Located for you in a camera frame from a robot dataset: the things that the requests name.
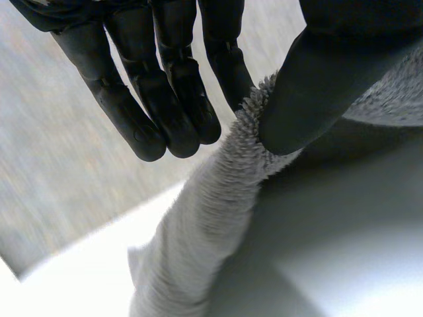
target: gray fabric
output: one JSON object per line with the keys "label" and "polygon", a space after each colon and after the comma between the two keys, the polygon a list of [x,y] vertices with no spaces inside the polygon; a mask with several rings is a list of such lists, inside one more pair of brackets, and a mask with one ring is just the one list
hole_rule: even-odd
{"label": "gray fabric", "polygon": [[[346,118],[371,124],[423,125],[423,51],[388,72]],[[260,183],[292,162],[258,141],[258,119],[276,76],[253,89],[221,148],[187,181],[152,241],[131,250],[135,293],[131,317],[203,316],[208,289],[223,261],[242,242]]]}

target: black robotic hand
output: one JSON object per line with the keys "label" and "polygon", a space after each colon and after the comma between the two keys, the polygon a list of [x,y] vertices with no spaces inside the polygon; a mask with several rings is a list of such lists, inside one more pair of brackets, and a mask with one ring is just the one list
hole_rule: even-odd
{"label": "black robotic hand", "polygon": [[[200,144],[219,139],[221,126],[191,50],[196,0],[11,2],[36,28],[52,33],[141,160],[157,160],[166,148],[190,157]],[[199,5],[210,65],[235,111],[253,86],[237,46],[244,1],[199,0]],[[149,117],[123,84],[104,29]]]}
{"label": "black robotic hand", "polygon": [[[43,1],[48,0],[11,0],[34,26],[53,32],[141,159],[160,158],[166,146],[177,157],[189,157],[200,143],[219,138],[219,122],[190,49],[195,0],[34,3]],[[307,27],[288,52],[259,128],[264,146],[280,155],[320,137],[389,68],[423,45],[421,0],[299,2]],[[211,67],[237,110],[253,86],[237,47],[244,0],[199,4]],[[154,123],[123,85],[104,25]],[[154,33],[165,73],[155,57]]]}

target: gray floor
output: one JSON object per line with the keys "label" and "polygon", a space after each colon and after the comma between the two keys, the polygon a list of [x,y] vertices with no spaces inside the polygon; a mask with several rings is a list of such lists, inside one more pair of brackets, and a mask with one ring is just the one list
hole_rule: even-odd
{"label": "gray floor", "polygon": [[[246,1],[239,39],[256,83],[304,27],[296,0],[257,3]],[[233,114],[201,37],[198,19],[194,55],[225,134]],[[0,92],[0,256],[16,273],[185,178],[218,146],[186,160],[138,160],[50,35],[8,1],[0,1]]]}

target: black finger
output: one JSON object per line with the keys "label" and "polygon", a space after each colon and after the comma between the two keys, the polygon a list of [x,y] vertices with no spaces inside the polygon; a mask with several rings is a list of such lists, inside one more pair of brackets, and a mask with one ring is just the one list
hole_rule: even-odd
{"label": "black finger", "polygon": [[105,19],[105,25],[135,91],[166,139],[169,151],[179,158],[195,154],[200,146],[196,130],[155,55],[151,8],[141,3],[138,7],[117,11]]}
{"label": "black finger", "polygon": [[190,117],[202,144],[215,143],[221,126],[192,57],[195,0],[152,1],[157,42],[169,82]]}
{"label": "black finger", "polygon": [[244,0],[199,0],[204,44],[226,101],[235,112],[254,86],[238,48]]}
{"label": "black finger", "polygon": [[417,32],[363,42],[339,40],[306,28],[289,50],[262,115],[263,145],[286,155],[310,144],[421,43],[419,38]]}
{"label": "black finger", "polygon": [[157,160],[166,151],[164,139],[124,86],[110,56],[101,22],[90,22],[53,33],[92,94],[136,155]]}

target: gray towel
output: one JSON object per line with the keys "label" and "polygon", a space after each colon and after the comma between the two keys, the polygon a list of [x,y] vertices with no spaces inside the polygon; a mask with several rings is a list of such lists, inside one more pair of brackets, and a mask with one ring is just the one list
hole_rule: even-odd
{"label": "gray towel", "polygon": [[[422,65],[423,51],[410,54],[360,97],[345,118],[423,125]],[[152,241],[130,251],[135,285],[131,317],[204,315],[216,273],[249,227],[261,181],[301,152],[278,157],[258,140],[258,119],[275,79],[272,75],[252,89],[229,136],[189,178]]]}

